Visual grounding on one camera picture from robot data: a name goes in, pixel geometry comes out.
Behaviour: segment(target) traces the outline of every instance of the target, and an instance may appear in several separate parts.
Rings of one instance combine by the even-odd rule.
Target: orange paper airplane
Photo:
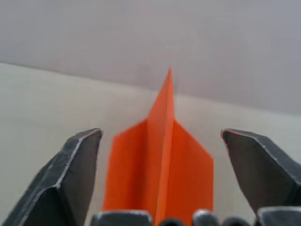
[[[115,136],[103,210],[146,210],[186,225],[213,209],[213,159],[174,118],[172,70],[147,119]]]

